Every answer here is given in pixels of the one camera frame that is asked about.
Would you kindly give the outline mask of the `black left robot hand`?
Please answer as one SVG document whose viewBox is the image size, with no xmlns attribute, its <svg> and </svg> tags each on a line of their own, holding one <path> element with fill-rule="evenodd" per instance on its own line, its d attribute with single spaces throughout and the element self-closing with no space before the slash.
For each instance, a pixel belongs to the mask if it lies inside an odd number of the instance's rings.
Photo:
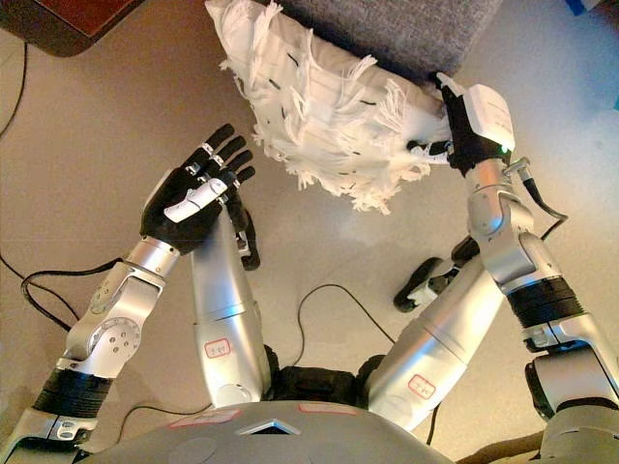
<svg viewBox="0 0 619 464">
<path fill-rule="evenodd" d="M 156 185 L 143 208 L 139 234 L 182 255 L 192 252 L 240 185 L 255 174 L 251 160 L 245 138 L 230 124 L 219 127 Z"/>
</svg>

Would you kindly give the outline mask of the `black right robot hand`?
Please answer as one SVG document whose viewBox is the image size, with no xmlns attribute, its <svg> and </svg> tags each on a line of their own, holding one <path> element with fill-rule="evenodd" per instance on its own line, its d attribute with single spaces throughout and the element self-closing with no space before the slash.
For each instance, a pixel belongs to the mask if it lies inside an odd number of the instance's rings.
<svg viewBox="0 0 619 464">
<path fill-rule="evenodd" d="M 434 72 L 431 81 L 441 93 L 450 134 L 436 141 L 410 139 L 409 154 L 427 163 L 448 164 L 461 175 L 486 160 L 508 165 L 516 140 L 504 98 L 483 84 L 464 88 L 442 72 Z"/>
</svg>

